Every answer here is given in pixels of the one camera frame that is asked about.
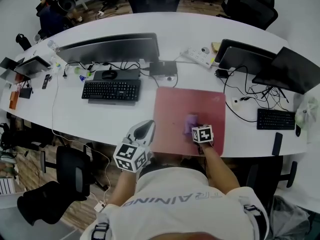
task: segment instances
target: white t-shirt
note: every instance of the white t-shirt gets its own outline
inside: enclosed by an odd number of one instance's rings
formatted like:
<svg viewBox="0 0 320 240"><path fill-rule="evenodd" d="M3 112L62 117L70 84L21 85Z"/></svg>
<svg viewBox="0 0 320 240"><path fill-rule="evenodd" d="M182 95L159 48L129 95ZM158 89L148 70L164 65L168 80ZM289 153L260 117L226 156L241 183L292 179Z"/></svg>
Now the white t-shirt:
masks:
<svg viewBox="0 0 320 240"><path fill-rule="evenodd" d="M267 213L249 187L224 195L199 171L170 167L149 172L124 205L109 204L80 240L90 240L95 225L109 224L106 240L149 240L166 233L207 232L222 240L253 240L254 229L243 201Z"/></svg>

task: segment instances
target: power strip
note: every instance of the power strip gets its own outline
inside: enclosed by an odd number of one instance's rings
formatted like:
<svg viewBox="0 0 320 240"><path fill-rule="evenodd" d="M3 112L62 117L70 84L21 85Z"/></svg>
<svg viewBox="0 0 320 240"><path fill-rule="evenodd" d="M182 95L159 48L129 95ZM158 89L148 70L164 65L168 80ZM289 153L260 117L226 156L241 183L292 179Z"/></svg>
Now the power strip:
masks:
<svg viewBox="0 0 320 240"><path fill-rule="evenodd" d="M192 47L189 47L181 55L204 66L206 69L210 69L215 60L212 54L206 54L201 49Z"/></svg>

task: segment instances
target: phone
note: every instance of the phone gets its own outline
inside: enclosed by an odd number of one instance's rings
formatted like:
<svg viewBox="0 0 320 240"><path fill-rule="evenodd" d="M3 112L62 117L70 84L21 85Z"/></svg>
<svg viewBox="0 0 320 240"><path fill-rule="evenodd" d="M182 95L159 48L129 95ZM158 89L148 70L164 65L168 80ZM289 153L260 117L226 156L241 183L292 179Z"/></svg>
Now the phone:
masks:
<svg viewBox="0 0 320 240"><path fill-rule="evenodd" d="M279 156L283 135L279 132L275 133L274 144L272 149L273 156Z"/></svg>
<svg viewBox="0 0 320 240"><path fill-rule="evenodd" d="M44 81L43 81L42 89L46 89L47 88L47 84L48 84L49 78L50 78L50 74L46 74L45 78L44 78Z"/></svg>

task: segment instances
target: mouse pad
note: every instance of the mouse pad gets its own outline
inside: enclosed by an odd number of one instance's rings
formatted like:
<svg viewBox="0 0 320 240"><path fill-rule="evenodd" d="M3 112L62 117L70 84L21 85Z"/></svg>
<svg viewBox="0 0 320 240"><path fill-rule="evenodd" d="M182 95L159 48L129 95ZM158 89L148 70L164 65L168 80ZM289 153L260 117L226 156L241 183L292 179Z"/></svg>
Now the mouse pad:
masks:
<svg viewBox="0 0 320 240"><path fill-rule="evenodd" d="M166 154L199 156L191 136L185 136L189 114L198 115L199 124L212 125L214 148L224 151L226 96L222 92L159 87L156 91L153 120L155 133L151 150Z"/></svg>

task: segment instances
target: purple object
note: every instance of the purple object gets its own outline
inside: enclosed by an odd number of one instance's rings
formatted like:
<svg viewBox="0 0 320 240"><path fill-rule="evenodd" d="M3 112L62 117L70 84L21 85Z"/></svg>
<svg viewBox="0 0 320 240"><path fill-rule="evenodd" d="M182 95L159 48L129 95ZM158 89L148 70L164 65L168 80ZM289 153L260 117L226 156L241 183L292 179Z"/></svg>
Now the purple object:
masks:
<svg viewBox="0 0 320 240"><path fill-rule="evenodd" d="M198 115L197 114L188 114L185 118L184 123L184 134L189 135L191 134L191 129L193 127L198 126Z"/></svg>

